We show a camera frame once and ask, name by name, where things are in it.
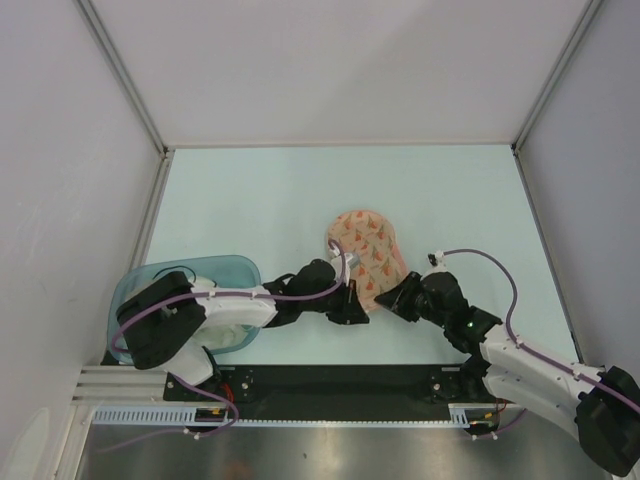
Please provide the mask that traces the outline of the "pink mesh laundry bag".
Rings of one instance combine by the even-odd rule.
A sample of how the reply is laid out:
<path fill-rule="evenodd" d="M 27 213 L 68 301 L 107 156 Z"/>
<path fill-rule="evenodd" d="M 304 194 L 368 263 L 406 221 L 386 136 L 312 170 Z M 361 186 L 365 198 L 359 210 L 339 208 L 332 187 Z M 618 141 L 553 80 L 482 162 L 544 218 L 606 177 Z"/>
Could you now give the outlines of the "pink mesh laundry bag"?
<path fill-rule="evenodd" d="M 409 270 L 400 253 L 391 222 L 371 210 L 352 210 L 339 215 L 327 231 L 346 253 L 357 254 L 359 264 L 351 268 L 358 298 L 370 313 L 379 308 L 375 297 L 398 286 Z"/>

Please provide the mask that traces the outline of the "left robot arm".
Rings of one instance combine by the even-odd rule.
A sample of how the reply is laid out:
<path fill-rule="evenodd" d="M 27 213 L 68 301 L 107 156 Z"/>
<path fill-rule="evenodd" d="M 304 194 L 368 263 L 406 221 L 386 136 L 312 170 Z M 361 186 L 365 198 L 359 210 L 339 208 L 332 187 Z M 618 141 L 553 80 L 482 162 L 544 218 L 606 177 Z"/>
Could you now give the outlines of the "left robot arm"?
<path fill-rule="evenodd" d="M 352 253 L 315 259 L 297 273 L 244 289 L 171 271 L 118 307 L 112 346 L 136 369 L 161 368 L 185 380 L 197 398 L 210 399 L 221 387 L 216 351 L 243 343 L 251 329 L 284 327 L 307 312 L 342 326 L 368 323 L 350 275 L 358 262 Z"/>

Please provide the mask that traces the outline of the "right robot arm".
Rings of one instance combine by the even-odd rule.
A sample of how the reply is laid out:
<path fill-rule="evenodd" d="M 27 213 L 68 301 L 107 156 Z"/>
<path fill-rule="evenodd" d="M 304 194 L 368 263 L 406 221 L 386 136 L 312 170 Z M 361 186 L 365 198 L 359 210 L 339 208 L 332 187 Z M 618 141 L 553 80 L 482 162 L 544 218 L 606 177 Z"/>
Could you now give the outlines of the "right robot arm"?
<path fill-rule="evenodd" d="M 599 467 L 618 477 L 639 461 L 639 385 L 625 370 L 589 367 L 526 344 L 499 317 L 469 304 L 449 272 L 410 273 L 376 303 L 406 321 L 427 320 L 478 363 L 461 388 L 473 401 L 515 403 L 574 437 Z"/>

